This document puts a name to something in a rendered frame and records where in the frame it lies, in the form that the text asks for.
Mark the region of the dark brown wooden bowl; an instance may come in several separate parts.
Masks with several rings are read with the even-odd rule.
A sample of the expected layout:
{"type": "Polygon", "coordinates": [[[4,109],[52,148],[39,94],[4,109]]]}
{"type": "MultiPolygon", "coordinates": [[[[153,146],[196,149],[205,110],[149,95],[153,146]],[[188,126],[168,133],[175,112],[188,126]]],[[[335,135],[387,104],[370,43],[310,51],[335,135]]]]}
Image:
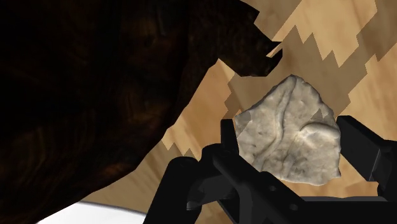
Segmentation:
{"type": "Polygon", "coordinates": [[[36,224],[134,171],[220,60],[282,52],[241,0],[0,0],[0,224],[36,224]]]}

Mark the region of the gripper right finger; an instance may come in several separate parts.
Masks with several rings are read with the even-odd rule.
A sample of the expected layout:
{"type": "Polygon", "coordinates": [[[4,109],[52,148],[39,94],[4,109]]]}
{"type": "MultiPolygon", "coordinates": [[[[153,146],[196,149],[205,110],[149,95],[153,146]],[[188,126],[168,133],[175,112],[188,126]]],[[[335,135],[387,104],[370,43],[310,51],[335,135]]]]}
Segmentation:
{"type": "Polygon", "coordinates": [[[350,115],[337,117],[341,154],[366,180],[378,183],[377,194],[397,199],[397,141],[381,138],[350,115]]]}

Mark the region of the pale grey rough stone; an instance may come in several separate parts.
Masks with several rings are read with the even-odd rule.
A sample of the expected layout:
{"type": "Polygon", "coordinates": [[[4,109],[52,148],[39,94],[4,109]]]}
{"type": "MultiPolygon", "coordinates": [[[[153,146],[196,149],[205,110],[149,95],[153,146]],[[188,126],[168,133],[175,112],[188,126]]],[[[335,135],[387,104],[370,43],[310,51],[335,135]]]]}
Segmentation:
{"type": "Polygon", "coordinates": [[[290,75],[235,116],[240,156],[258,171],[321,186],[341,176],[333,110],[303,78],[290,75]]]}

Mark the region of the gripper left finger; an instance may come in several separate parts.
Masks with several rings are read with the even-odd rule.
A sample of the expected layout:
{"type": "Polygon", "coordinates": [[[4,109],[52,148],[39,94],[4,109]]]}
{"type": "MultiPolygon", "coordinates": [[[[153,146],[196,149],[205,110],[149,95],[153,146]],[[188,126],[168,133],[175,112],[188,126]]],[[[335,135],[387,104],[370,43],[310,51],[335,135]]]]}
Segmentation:
{"type": "Polygon", "coordinates": [[[143,224],[195,224],[202,206],[211,202],[233,224],[304,224],[305,201],[239,155],[231,119],[220,127],[220,143],[206,146],[200,160],[169,162],[143,224]]]}

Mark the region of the white round plate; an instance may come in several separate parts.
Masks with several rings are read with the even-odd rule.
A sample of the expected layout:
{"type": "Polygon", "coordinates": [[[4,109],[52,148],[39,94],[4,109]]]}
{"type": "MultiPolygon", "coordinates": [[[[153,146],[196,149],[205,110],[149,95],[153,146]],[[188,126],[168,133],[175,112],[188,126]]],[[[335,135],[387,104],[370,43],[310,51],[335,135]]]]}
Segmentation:
{"type": "Polygon", "coordinates": [[[145,217],[131,209],[80,201],[36,224],[143,224],[145,217]]]}

